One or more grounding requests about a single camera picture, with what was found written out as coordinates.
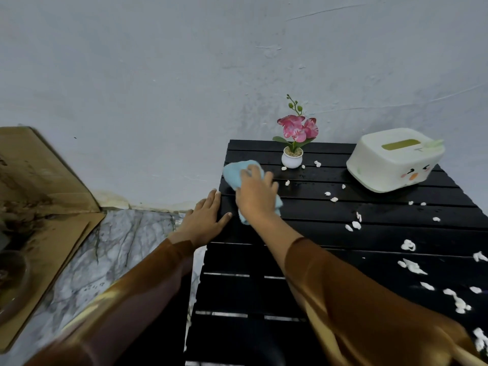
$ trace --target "blue cloth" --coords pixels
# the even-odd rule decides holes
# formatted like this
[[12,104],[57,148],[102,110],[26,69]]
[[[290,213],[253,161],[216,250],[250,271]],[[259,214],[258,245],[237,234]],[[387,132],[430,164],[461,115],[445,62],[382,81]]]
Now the blue cloth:
[[[230,187],[235,191],[238,187],[241,187],[241,170],[242,169],[247,169],[247,166],[250,164],[255,164],[259,167],[261,170],[261,178],[265,176],[265,172],[261,168],[258,162],[255,160],[245,160],[242,162],[235,162],[235,163],[229,163],[223,168],[223,179],[229,184]],[[275,203],[275,213],[280,216],[280,208],[283,206],[283,202],[281,201],[280,197],[277,195],[276,196],[276,203]],[[249,225],[249,222],[244,218],[244,216],[241,214],[241,211],[239,211],[239,218],[241,219],[241,222],[243,224]]]

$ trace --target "gray veined marble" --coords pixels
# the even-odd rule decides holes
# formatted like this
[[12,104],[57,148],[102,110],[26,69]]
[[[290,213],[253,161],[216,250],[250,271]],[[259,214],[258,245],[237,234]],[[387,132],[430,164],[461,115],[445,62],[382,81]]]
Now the gray veined marble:
[[[0,355],[0,364],[22,365],[96,295],[152,252],[179,225],[181,218],[178,214],[133,209],[107,212],[47,293],[10,351]],[[191,307],[195,302],[203,256],[204,248],[196,252],[194,259]]]

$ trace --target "left hand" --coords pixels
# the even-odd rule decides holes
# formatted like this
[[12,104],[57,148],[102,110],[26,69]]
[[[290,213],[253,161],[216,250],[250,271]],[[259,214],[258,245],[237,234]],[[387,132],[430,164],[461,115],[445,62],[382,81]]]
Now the left hand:
[[195,209],[186,212],[180,227],[168,236],[172,243],[190,240],[195,248],[209,243],[227,225],[232,213],[226,213],[217,221],[221,193],[213,189],[206,199],[200,200]]

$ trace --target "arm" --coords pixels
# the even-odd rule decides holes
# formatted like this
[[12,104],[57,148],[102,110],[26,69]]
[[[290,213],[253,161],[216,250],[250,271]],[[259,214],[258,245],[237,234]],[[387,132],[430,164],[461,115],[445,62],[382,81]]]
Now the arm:
[[153,322],[191,272],[195,248],[207,244],[230,220],[216,222],[220,193],[211,191],[139,264],[64,327],[26,366],[110,365]]
[[264,240],[324,352],[340,366],[483,365],[457,322],[382,287],[294,231],[274,213],[273,175],[241,173],[237,205]]

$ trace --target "white flower pot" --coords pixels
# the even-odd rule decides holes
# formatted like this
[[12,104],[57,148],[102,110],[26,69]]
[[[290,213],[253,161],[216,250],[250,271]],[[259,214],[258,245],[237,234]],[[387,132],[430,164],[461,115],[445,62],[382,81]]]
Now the white flower pot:
[[300,165],[302,164],[302,159],[303,159],[303,150],[302,150],[302,154],[300,156],[292,157],[292,156],[288,155],[287,153],[285,153],[284,149],[283,149],[283,155],[281,156],[281,163],[283,163],[283,165],[286,168],[298,168],[298,167],[300,167]]

